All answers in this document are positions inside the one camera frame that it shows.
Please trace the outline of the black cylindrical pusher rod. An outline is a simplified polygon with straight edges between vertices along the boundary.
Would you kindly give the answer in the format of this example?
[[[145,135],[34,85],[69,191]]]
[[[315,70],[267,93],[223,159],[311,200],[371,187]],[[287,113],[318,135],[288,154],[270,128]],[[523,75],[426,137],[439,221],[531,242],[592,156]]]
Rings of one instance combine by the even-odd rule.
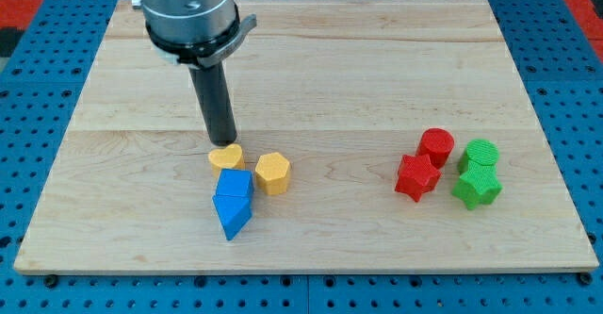
[[[189,70],[207,135],[217,146],[236,140],[236,124],[222,64]]]

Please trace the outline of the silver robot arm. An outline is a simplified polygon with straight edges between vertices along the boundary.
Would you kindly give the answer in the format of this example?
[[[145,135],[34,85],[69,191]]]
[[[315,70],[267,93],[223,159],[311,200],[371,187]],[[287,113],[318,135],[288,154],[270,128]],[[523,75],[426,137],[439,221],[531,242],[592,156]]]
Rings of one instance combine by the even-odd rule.
[[[163,58],[185,65],[210,141],[236,141],[236,123],[222,63],[257,26],[235,0],[140,0],[145,28]]]

